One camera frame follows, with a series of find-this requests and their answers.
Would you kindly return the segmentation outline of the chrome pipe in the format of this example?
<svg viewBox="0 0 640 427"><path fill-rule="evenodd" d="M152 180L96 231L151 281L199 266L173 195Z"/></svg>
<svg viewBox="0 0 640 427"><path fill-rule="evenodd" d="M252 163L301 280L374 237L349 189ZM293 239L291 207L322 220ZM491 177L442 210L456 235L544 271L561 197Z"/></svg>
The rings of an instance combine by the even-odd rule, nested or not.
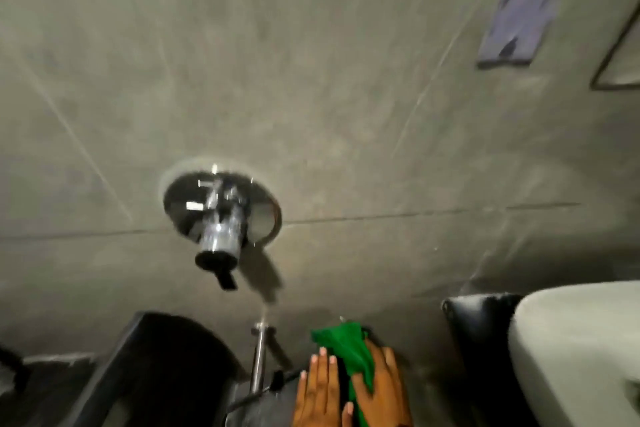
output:
<svg viewBox="0 0 640 427"><path fill-rule="evenodd" d="M252 327L252 335L255 337L255 347L250 377L251 394L257 394L264 388L266 356L273 340L274 331L274 328L264 319L255 323Z"/></svg>

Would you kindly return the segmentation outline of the green cleaning cloth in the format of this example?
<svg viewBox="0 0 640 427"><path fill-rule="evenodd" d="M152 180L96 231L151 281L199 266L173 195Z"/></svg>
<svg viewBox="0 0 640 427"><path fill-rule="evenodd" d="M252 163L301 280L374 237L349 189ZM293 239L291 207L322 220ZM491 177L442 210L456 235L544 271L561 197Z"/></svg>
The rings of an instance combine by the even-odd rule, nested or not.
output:
<svg viewBox="0 0 640 427"><path fill-rule="evenodd" d="M330 356L337 358L340 409L343 409L348 401L352 402L355 414L353 427L370 427L359 407L351 382L352 375L361 374L369 392L372 393L374 390L375 366L372 354L365 343L367 330L360 323L347 321L312 330L310 337L319 348L326 348Z"/></svg>

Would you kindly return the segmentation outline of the black glossy panel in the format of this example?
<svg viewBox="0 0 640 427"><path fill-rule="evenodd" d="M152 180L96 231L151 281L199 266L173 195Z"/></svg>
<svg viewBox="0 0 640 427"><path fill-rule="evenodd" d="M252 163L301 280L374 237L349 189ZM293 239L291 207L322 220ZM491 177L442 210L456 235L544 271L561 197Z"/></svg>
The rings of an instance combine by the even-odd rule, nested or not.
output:
<svg viewBox="0 0 640 427"><path fill-rule="evenodd" d="M444 299L442 311L483 427L540 427L516 379L508 347L511 319L524 298L489 293Z"/></svg>

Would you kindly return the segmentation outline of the person's left hand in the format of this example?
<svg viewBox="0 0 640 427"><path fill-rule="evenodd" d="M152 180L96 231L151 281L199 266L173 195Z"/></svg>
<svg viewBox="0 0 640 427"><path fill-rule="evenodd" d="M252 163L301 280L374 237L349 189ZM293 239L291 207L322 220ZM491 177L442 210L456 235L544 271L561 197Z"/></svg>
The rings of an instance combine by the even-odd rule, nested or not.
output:
<svg viewBox="0 0 640 427"><path fill-rule="evenodd" d="M307 371L305 403L298 405L298 390L291 427L342 427L338 362L329 356L330 373L327 398L318 398L318 356L311 356Z"/></svg>

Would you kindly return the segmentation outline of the white ceramic basin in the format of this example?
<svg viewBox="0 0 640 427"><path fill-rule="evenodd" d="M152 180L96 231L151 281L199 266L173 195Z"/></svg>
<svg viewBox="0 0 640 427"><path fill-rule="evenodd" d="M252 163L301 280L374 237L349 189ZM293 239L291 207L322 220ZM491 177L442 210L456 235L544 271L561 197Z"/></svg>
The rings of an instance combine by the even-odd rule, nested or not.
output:
<svg viewBox="0 0 640 427"><path fill-rule="evenodd" d="M640 427L640 280L525 296L508 348L539 427Z"/></svg>

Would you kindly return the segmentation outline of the person's right hand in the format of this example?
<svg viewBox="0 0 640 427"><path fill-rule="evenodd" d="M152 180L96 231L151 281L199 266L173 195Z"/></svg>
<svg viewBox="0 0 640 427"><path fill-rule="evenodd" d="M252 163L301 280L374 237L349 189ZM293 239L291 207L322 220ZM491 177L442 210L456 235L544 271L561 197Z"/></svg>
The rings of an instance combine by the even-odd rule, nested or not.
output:
<svg viewBox="0 0 640 427"><path fill-rule="evenodd" d="M365 339L374 359L373 400L359 405L370 427L413 427L406 387L392 348Z"/></svg>

